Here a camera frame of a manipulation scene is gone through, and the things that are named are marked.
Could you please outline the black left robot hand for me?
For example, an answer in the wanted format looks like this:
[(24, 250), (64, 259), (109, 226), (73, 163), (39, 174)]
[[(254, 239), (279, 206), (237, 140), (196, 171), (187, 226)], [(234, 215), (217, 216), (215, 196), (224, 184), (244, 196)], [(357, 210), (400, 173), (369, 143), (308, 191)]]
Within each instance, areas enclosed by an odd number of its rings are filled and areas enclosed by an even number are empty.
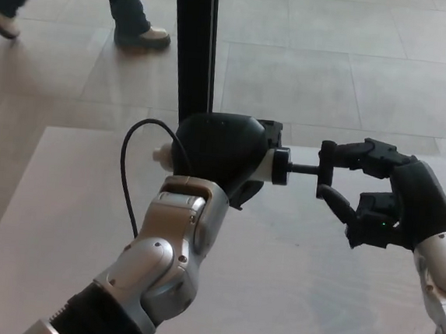
[(174, 174), (213, 181), (230, 207), (241, 209), (264, 182), (287, 185), (290, 150), (282, 147), (282, 130), (277, 121), (241, 114), (189, 116), (170, 149)]

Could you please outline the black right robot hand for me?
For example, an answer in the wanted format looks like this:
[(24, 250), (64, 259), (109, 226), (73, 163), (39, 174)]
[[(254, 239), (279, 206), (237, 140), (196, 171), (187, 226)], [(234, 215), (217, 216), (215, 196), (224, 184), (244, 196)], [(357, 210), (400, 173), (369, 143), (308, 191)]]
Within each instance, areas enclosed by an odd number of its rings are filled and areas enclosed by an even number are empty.
[[(351, 248), (394, 244), (413, 250), (421, 241), (446, 232), (446, 195), (428, 163), (375, 139), (343, 145), (325, 140), (318, 156), (316, 196), (346, 225)], [(389, 179), (392, 189), (361, 193), (353, 208), (332, 187), (337, 167)]]

